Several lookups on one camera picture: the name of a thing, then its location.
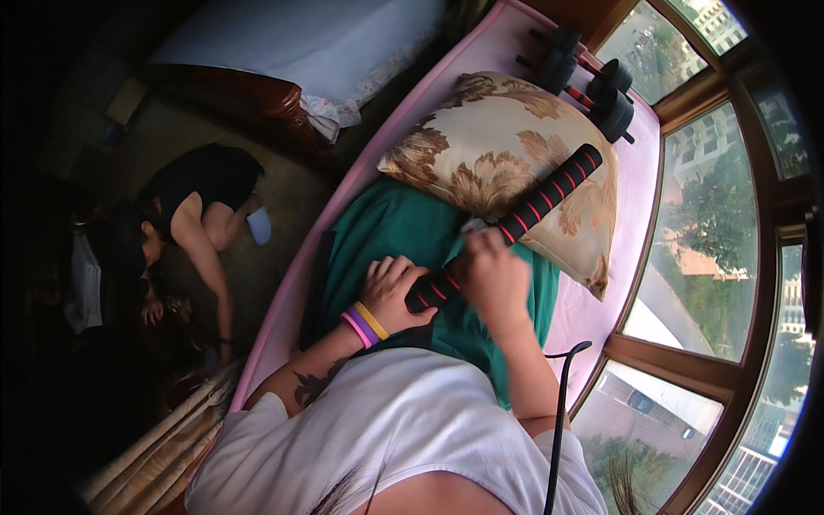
pillow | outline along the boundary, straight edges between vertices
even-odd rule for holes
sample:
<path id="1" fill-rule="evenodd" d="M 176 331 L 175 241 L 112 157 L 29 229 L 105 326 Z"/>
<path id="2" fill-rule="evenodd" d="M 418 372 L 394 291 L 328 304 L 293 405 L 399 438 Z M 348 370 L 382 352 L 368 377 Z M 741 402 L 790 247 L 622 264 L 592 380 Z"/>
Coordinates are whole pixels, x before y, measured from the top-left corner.
<path id="1" fill-rule="evenodd" d="M 503 73 L 464 75 L 377 167 L 494 222 L 583 143 L 603 164 L 520 242 L 603 301 L 618 159 L 595 125 L 557 96 Z"/>

black tank top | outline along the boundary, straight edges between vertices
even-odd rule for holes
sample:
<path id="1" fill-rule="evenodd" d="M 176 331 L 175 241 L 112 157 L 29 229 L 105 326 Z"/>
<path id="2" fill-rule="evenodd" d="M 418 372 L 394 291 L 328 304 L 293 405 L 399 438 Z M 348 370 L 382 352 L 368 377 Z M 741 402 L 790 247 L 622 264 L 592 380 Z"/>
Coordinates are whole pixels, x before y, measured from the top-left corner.
<path id="1" fill-rule="evenodd" d="M 263 168 L 246 151 L 217 143 L 190 150 L 164 166 L 138 194 L 138 203 L 160 202 L 158 229 L 171 239 L 171 218 L 194 192 L 203 200 L 200 216 L 214 202 L 237 211 L 249 198 Z"/>

silicone bracelet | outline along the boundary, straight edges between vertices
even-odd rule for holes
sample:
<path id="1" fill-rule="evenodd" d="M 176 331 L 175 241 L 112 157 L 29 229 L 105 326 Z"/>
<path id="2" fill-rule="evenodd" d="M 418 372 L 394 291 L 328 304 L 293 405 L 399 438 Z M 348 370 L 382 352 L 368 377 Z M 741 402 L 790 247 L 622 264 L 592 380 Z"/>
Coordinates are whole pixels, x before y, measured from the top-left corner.
<path id="1" fill-rule="evenodd" d="M 375 317 L 372 316 L 372 313 L 369 312 L 366 306 L 361 304 L 360 301 L 357 301 L 352 305 L 352 307 L 358 310 L 358 313 L 360 313 L 363 319 L 366 321 L 366 323 L 369 324 L 369 327 L 372 327 L 372 330 L 375 331 L 375 334 L 378 338 L 389 338 L 389 333 L 387 333 L 386 330 L 384 330 L 383 327 L 381 327 L 381 325 L 377 323 L 377 320 L 375 320 Z"/>
<path id="2" fill-rule="evenodd" d="M 361 331 L 363 331 L 366 337 L 369 338 L 369 341 L 372 342 L 372 345 L 381 341 L 381 339 L 375 334 L 375 331 L 372 330 L 372 327 L 370 327 L 369 324 L 360 315 L 360 313 L 358 313 L 358 310 L 356 310 L 352 306 L 349 306 L 346 308 L 345 313 L 351 316 L 352 320 L 354 320 L 358 324 L 358 327 L 360 327 Z"/>
<path id="3" fill-rule="evenodd" d="M 363 341 L 364 349 L 369 349 L 370 347 L 372 347 L 372 342 L 369 341 L 369 338 L 367 338 L 367 336 L 363 333 L 361 328 L 358 327 L 358 322 L 352 320 L 352 317 L 347 315 L 346 313 L 341 313 L 340 318 L 347 321 L 349 325 L 352 326 L 352 329 L 354 329 L 355 332 L 358 333 L 358 336 L 360 337 L 361 341 Z"/>

green cloth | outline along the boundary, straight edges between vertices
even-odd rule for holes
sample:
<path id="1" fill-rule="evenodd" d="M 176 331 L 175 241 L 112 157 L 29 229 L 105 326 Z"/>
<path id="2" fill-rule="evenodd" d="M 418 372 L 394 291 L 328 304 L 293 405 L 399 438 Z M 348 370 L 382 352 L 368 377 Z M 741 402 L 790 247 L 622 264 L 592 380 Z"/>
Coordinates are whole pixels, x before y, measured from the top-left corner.
<path id="1" fill-rule="evenodd" d="M 332 331 L 339 324 L 340 313 L 358 300 L 372 261 L 387 255 L 405 255 L 416 265 L 440 269 L 463 247 L 461 227 L 470 218 L 459 208 L 397 180 L 385 176 L 377 179 L 352 202 L 332 229 L 337 236 L 314 340 Z M 516 244 L 512 248 L 532 266 L 527 307 L 535 323 L 536 337 L 544 342 L 558 294 L 559 271 L 525 246 Z M 477 366 L 492 382 L 498 403 L 508 410 L 503 355 L 463 297 L 444 304 L 433 323 L 430 349 Z M 362 352 L 408 346 L 401 332 Z"/>

tattoo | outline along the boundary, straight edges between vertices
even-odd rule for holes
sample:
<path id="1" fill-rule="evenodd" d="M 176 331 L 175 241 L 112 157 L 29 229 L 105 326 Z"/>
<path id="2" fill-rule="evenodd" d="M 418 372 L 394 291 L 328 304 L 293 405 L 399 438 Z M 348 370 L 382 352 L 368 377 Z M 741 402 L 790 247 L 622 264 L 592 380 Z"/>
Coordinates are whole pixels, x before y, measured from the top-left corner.
<path id="1" fill-rule="evenodd" d="M 297 405 L 306 408 L 315 399 L 317 399 L 317 397 L 329 385 L 329 383 L 332 382 L 332 379 L 338 374 L 338 372 L 340 372 L 340 369 L 344 367 L 344 364 L 346 364 L 348 360 L 348 358 L 341 358 L 337 360 L 332 364 L 332 368 L 330 368 L 326 373 L 326 377 L 322 379 L 319 379 L 312 374 L 304 376 L 292 370 L 292 372 L 294 372 L 297 376 L 297 379 L 301 382 L 300 386 L 295 389 L 295 402 L 297 402 Z"/>

